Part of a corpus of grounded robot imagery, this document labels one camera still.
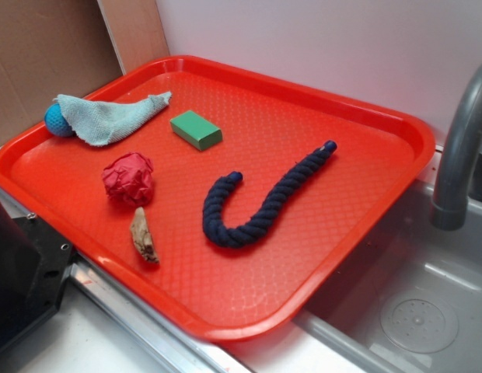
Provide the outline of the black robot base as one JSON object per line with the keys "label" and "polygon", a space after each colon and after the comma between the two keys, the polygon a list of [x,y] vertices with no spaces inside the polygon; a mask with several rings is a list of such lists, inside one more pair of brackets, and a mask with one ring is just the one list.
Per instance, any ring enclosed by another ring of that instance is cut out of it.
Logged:
{"label": "black robot base", "polygon": [[0,202],[0,354],[58,312],[73,251],[44,219]]}

